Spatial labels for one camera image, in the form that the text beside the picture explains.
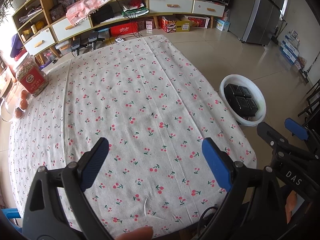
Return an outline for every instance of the white drawer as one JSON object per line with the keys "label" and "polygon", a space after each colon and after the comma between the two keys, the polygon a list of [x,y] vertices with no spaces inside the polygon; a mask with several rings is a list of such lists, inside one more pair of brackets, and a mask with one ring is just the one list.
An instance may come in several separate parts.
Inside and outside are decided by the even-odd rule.
{"label": "white drawer", "polygon": [[65,40],[66,38],[71,38],[78,33],[84,32],[91,28],[89,19],[85,19],[79,22],[76,26],[72,26],[67,18],[52,25],[54,33],[58,41]]}
{"label": "white drawer", "polygon": [[50,32],[50,29],[47,28],[28,41],[24,47],[26,48],[27,52],[30,53],[30,55],[36,55],[41,50],[44,50],[53,44],[55,44],[54,38]]}
{"label": "white drawer", "polygon": [[193,0],[149,0],[150,13],[191,13]]}
{"label": "white drawer", "polygon": [[224,5],[215,4],[213,2],[195,1],[193,5],[193,13],[222,17]]}

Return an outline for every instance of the blue gripper pad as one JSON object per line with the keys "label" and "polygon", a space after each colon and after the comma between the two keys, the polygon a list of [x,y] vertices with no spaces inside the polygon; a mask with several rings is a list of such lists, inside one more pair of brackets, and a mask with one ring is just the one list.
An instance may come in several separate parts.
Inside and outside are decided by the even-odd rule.
{"label": "blue gripper pad", "polygon": [[91,151],[95,151],[88,161],[87,165],[82,171],[80,188],[81,191],[84,192],[87,188],[90,188],[96,179],[100,168],[106,159],[109,152],[109,142],[106,138],[100,138],[99,141],[102,140],[97,149],[95,147],[92,148]]}
{"label": "blue gripper pad", "polygon": [[285,119],[284,126],[300,140],[306,141],[309,139],[308,130],[291,118]]}
{"label": "blue gripper pad", "polygon": [[202,153],[220,187],[227,192],[231,190],[231,175],[233,161],[225,153],[220,151],[211,138],[205,138],[202,142]]}

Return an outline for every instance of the tiled floor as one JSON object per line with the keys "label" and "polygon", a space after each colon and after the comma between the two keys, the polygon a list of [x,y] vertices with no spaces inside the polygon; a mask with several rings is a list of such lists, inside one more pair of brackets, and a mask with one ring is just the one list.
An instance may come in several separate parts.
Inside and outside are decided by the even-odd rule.
{"label": "tiled floor", "polygon": [[[296,69],[285,61],[272,42],[265,48],[260,45],[242,44],[232,33],[217,29],[192,29],[188,33],[165,33],[153,30],[153,35],[163,34],[196,66],[215,90],[229,74],[240,74],[253,80],[262,91],[267,103],[265,122],[289,139],[289,142],[305,148],[305,145],[284,128],[288,117],[302,123],[297,114],[305,107],[305,85]],[[63,56],[57,64],[70,59]],[[257,135],[256,128],[242,127],[257,155],[258,168],[271,160],[271,148]],[[0,187],[6,203],[14,207],[8,171],[9,125],[0,122]]]}

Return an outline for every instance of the window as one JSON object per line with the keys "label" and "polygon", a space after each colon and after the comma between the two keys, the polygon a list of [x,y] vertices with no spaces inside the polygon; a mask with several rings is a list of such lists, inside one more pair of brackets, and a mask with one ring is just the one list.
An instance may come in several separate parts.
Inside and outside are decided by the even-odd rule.
{"label": "window", "polygon": [[3,23],[0,24],[0,33],[1,33],[0,54],[3,60],[9,65],[15,64],[14,59],[10,57],[10,53],[12,49],[11,38],[13,35],[17,33],[17,29],[14,26],[14,23],[12,20],[12,14],[14,14],[14,9],[10,7],[8,9],[8,15],[6,19],[3,21]]}
{"label": "window", "polygon": [[284,0],[283,6],[282,6],[282,10],[281,10],[281,14],[280,14],[280,20],[283,20],[283,16],[285,14],[285,10],[287,8],[288,5],[288,0]]}

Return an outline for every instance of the finger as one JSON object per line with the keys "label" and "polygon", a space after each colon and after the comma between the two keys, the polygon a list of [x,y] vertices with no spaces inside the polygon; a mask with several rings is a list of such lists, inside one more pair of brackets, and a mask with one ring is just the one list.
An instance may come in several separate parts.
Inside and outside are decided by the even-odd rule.
{"label": "finger", "polygon": [[115,240],[151,240],[152,235],[152,227],[142,227],[132,232],[119,235]]}

